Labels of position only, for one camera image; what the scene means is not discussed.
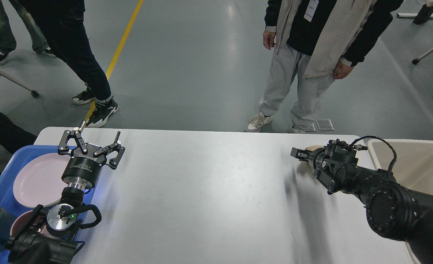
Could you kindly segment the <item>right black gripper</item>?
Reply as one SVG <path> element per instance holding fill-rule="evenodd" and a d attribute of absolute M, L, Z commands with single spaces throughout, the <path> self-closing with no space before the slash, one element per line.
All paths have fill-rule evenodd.
<path fill-rule="evenodd" d="M 302 162 L 308 162 L 312 169 L 313 175 L 316 176 L 316 170 L 329 170 L 329 164 L 325 161 L 325 148 L 298 149 L 292 148 L 290 156 Z"/>

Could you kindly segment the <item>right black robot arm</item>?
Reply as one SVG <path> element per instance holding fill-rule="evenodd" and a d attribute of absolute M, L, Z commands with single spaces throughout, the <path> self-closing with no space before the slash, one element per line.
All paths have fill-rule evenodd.
<path fill-rule="evenodd" d="M 315 179 L 328 194 L 341 191 L 357 197 L 366 209 L 369 227 L 379 236 L 407 242 L 421 264 L 433 264 L 433 195 L 399 184 L 392 168 L 367 169 L 357 165 L 357 151 L 367 150 L 359 144 L 363 137 L 350 144 L 339 139 L 325 146 L 307 149 L 292 148 L 291 156 L 310 165 Z"/>

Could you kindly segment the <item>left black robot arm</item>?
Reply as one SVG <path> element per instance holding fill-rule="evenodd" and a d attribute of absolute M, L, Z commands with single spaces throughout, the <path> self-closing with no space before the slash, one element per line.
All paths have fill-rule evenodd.
<path fill-rule="evenodd" d="M 58 154 L 69 156 L 62 174 L 66 183 L 59 202 L 47 209 L 37 205 L 21 228 L 5 244 L 12 264 L 69 264 L 85 242 L 74 238 L 80 230 L 95 227 L 102 217 L 96 205 L 85 204 L 85 195 L 96 187 L 103 167 L 116 169 L 125 147 L 117 132 L 114 142 L 101 147 L 82 138 L 79 127 L 65 130 Z"/>

